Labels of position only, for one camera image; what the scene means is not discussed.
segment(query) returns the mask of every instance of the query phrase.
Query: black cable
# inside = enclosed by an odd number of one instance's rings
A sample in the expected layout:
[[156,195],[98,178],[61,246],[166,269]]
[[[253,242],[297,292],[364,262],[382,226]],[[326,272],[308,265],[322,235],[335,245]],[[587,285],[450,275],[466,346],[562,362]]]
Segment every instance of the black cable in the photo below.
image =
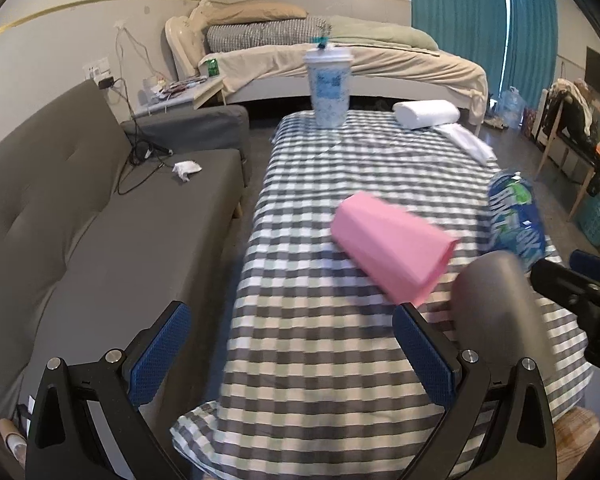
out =
[[[136,45],[140,46],[143,50],[144,50],[144,61],[146,62],[147,66],[149,67],[149,70],[151,70],[151,72],[154,73],[154,75],[158,74],[159,76],[161,76],[164,80],[167,79],[167,76],[165,76],[162,72],[160,72],[159,70],[156,70],[155,67],[153,66],[153,64],[151,63],[151,58],[149,57],[149,50],[147,49],[147,47],[144,46],[144,44],[140,43],[138,40],[136,40],[136,38],[134,37],[134,35],[129,31],[128,28],[126,27],[122,27],[118,30],[118,33],[124,31],[126,33],[126,36],[129,38],[129,40],[131,40],[132,43],[135,43]],[[142,55],[136,50],[136,54],[138,54],[139,57],[142,57]]]
[[[140,124],[138,124],[138,120],[136,119],[136,116],[134,114],[133,108],[131,106],[131,102],[129,101],[129,97],[128,97],[129,92],[128,92],[128,88],[126,86],[126,80],[123,77],[119,77],[118,79],[116,79],[113,82],[113,84],[115,85],[117,82],[122,82],[125,93],[123,94],[117,88],[115,88],[113,86],[111,88],[116,94],[118,94],[120,97],[122,97],[124,99],[124,101],[126,102],[126,106],[129,109],[129,114],[131,115],[131,119],[134,122],[134,126],[135,126],[133,136],[131,136],[129,133],[127,133],[125,131],[126,138],[129,140],[129,143],[131,143],[131,151],[129,152],[129,155],[126,158],[125,163],[122,165],[122,169],[120,170],[120,174],[118,175],[118,182],[116,184],[116,192],[119,195],[126,195],[127,193],[130,193],[131,191],[137,189],[142,184],[144,184],[147,180],[149,180],[149,177],[151,177],[154,173],[156,173],[158,170],[160,170],[160,168],[163,168],[165,166],[167,166],[168,168],[173,168],[173,165],[169,164],[166,160],[163,160],[160,157],[160,155],[158,155],[158,150],[155,148],[154,144],[150,140],[143,139],[143,137],[145,137],[145,134],[142,131]],[[124,173],[124,171],[126,169],[127,163],[129,163],[131,165],[132,169],[127,174],[125,179],[129,175],[131,175],[131,173],[133,173],[133,170],[135,168],[137,168],[138,166],[141,166],[148,160],[149,157],[147,156],[147,153],[149,153],[150,155],[155,155],[156,158],[160,161],[160,163],[158,164],[158,166],[156,166],[156,168],[151,173],[149,173],[149,175],[147,175],[144,179],[142,179],[138,184],[136,184],[135,186],[133,186],[130,189],[127,189],[126,191],[121,192],[120,184],[123,181],[122,174]]]
[[[120,191],[120,184],[122,184],[122,182],[124,182],[124,180],[122,180],[122,174],[125,172],[126,162],[127,161],[125,161],[125,163],[122,165],[122,169],[120,170],[120,173],[118,174],[118,183],[116,184],[116,192],[121,196],[126,195],[127,193],[131,193],[133,190],[142,186],[142,184],[144,184],[147,180],[149,180],[149,177],[151,177],[156,171],[160,170],[160,168],[163,168],[165,166],[165,164],[163,162],[161,162],[154,168],[154,170],[151,173],[149,173],[146,177],[144,177],[144,179],[142,179],[140,182],[138,182],[135,186],[127,189],[126,191]],[[129,171],[129,173],[125,177],[125,180],[129,177],[129,175],[131,175],[134,172],[134,169],[135,168],[133,168],[131,171]]]

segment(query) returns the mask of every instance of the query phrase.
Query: clothes on chair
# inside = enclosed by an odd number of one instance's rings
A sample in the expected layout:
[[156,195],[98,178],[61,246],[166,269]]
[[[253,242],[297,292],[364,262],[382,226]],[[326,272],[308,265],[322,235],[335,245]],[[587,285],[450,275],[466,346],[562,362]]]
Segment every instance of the clothes on chair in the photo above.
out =
[[542,119],[542,128],[545,131],[551,130],[560,103],[562,115],[558,124],[558,136],[594,168],[595,175],[587,187],[587,192],[596,196],[600,192],[600,154],[596,151],[599,140],[597,124],[592,122],[589,105],[576,85],[558,79],[547,97],[546,113]]

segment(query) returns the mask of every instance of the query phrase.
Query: white towel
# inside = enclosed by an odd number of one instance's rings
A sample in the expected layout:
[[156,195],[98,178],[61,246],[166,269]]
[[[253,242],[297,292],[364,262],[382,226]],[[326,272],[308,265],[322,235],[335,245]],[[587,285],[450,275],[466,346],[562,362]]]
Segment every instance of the white towel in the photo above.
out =
[[478,137],[460,124],[441,124],[433,129],[445,136],[483,166],[486,166],[490,160],[496,160],[496,155],[493,153],[491,146],[478,139]]
[[396,103],[394,114],[395,119],[407,130],[455,123],[460,118],[460,110],[442,99]]

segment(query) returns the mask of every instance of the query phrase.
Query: white bed frame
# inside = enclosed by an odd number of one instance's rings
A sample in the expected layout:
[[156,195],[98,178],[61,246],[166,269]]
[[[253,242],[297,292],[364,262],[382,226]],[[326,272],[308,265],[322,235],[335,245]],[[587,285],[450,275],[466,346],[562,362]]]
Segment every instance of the white bed frame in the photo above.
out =
[[[404,100],[446,99],[458,108],[471,107],[471,99],[451,89],[393,77],[355,75],[351,77],[350,94],[355,96],[385,97]],[[228,104],[273,99],[276,97],[308,96],[309,81],[306,76],[282,76],[254,79],[226,98]],[[484,116],[478,118],[474,134],[478,136]]]

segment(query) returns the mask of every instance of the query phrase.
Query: crumpled tissue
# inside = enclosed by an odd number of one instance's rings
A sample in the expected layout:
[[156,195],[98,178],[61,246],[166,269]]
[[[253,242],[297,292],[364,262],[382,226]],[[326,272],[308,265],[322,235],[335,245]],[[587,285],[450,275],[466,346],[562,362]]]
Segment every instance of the crumpled tissue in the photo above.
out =
[[189,175],[191,173],[197,173],[200,170],[202,170],[202,168],[198,163],[193,162],[193,160],[184,160],[182,162],[176,162],[171,171],[177,173],[183,182],[188,182]]

